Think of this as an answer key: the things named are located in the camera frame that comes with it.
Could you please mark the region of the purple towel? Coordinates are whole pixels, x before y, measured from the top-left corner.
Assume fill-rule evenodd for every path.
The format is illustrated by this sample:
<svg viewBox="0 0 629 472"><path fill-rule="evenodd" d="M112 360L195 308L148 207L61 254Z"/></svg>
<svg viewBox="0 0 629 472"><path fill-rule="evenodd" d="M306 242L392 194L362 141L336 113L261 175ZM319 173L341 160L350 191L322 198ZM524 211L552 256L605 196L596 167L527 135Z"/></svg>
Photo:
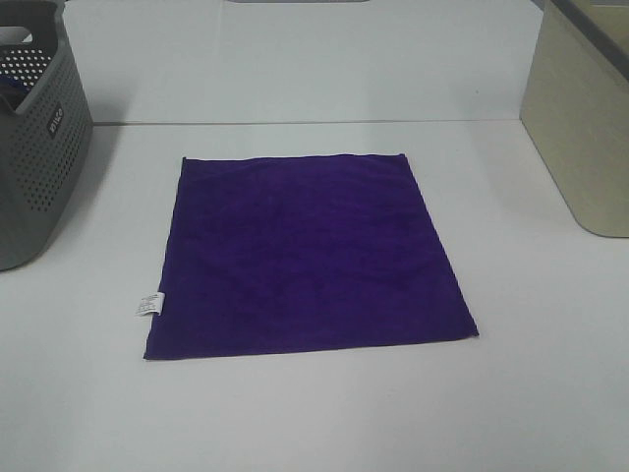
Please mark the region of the purple towel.
<svg viewBox="0 0 629 472"><path fill-rule="evenodd" d="M149 361L479 331L406 155L184 159Z"/></svg>

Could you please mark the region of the purple cloth inside grey basket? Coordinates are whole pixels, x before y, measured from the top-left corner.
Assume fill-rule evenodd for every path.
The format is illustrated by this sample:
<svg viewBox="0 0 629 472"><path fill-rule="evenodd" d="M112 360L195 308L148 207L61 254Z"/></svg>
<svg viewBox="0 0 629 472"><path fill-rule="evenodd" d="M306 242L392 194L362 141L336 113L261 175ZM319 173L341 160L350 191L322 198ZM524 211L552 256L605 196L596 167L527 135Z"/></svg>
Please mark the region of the purple cloth inside grey basket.
<svg viewBox="0 0 629 472"><path fill-rule="evenodd" d="M10 76L2 75L0 82L1 97L4 98L13 109L17 109L28 96L29 88Z"/></svg>

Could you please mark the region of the beige plastic basket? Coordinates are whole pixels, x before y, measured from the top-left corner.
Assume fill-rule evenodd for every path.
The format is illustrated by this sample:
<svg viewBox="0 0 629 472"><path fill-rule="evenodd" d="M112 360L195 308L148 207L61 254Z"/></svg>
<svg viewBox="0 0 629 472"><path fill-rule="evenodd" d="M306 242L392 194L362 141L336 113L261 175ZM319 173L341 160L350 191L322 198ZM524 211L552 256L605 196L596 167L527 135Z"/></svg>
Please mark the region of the beige plastic basket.
<svg viewBox="0 0 629 472"><path fill-rule="evenodd" d="M577 223L627 237L627 2L545 2L520 119Z"/></svg>

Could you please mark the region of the grey perforated plastic basket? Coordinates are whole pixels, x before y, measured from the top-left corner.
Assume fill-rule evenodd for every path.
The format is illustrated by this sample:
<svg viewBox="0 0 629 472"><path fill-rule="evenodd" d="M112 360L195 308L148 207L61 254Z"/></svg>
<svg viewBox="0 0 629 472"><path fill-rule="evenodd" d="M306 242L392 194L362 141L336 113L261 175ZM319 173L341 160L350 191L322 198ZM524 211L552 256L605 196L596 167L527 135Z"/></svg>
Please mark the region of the grey perforated plastic basket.
<svg viewBox="0 0 629 472"><path fill-rule="evenodd" d="M45 248L82 172L93 122L62 1L4 1L1 24L26 43L1 47L1 76L29 88L17 109L1 97L1 267Z"/></svg>

